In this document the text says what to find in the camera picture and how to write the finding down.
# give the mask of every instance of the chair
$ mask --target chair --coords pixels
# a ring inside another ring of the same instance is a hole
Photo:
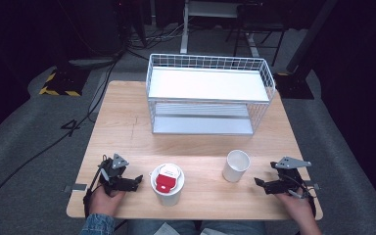
[[[248,0],[242,5],[237,6],[237,21],[234,25],[234,27],[237,27],[237,35],[233,57],[235,57],[237,54],[241,32],[247,33],[249,36],[253,36],[253,33],[263,32],[267,33],[267,35],[260,43],[259,48],[276,48],[273,61],[271,63],[271,65],[274,66],[283,36],[287,30],[287,26],[284,23],[284,16],[282,16],[284,14],[282,14],[282,11],[276,7],[276,4],[279,3],[275,0]],[[225,41],[228,41],[234,27],[231,28]],[[261,44],[265,42],[272,32],[281,33],[277,46],[262,46]]]

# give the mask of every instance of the gray carpet floor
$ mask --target gray carpet floor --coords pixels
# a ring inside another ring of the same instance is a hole
[[[231,56],[234,37],[224,42],[228,31],[196,30],[190,34],[188,54]],[[304,30],[286,33],[272,72],[285,68],[305,37]],[[179,54],[180,37],[159,43],[151,49],[133,50],[148,58],[152,53]],[[271,62],[273,50],[259,50]],[[239,51],[249,57],[248,49]],[[126,53],[114,67],[110,80],[145,80],[148,62]],[[107,68],[93,70],[83,96],[39,95],[53,68],[36,77],[29,85],[30,100],[15,110],[0,125],[0,183],[20,165],[37,156],[67,130],[61,126],[81,121],[97,100],[97,88]],[[340,131],[320,99],[321,87],[316,74],[307,77],[314,100],[284,99],[288,118],[308,169],[321,190],[317,192],[324,216],[318,221],[324,234],[376,234],[376,192],[356,162]],[[97,119],[97,107],[91,118]],[[21,168],[0,190],[0,234],[78,234],[84,219],[70,218],[66,207],[79,171],[94,123],[85,119],[71,137],[66,137]],[[267,221],[268,234],[295,234],[293,221]],[[126,234],[123,226],[117,234]]]

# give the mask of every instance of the white wire basket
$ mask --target white wire basket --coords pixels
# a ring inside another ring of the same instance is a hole
[[[152,54],[146,91],[153,133],[253,135],[275,84],[260,58]]]

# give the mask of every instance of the red and white cup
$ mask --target red and white cup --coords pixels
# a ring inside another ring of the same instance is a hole
[[[151,173],[151,185],[162,205],[171,207],[178,203],[185,176],[176,164],[161,164]]]

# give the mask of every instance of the red lid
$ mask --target red lid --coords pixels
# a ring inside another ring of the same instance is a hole
[[[159,169],[156,179],[157,190],[161,193],[169,193],[176,186],[179,177],[179,170],[174,164],[164,164]]]

